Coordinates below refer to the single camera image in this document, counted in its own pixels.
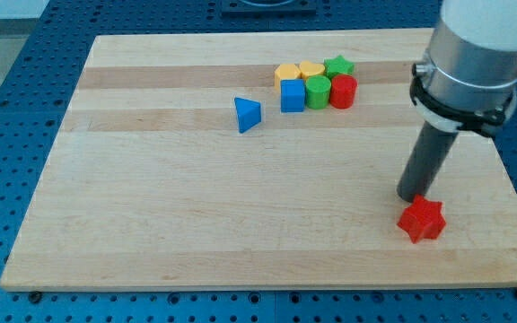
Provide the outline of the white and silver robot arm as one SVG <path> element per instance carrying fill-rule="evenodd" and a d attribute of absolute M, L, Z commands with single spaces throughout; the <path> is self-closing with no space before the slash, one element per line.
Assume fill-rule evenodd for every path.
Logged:
<path fill-rule="evenodd" d="M 433 128 L 493 136 L 517 106 L 517 0 L 444 0 L 410 98 Z"/>

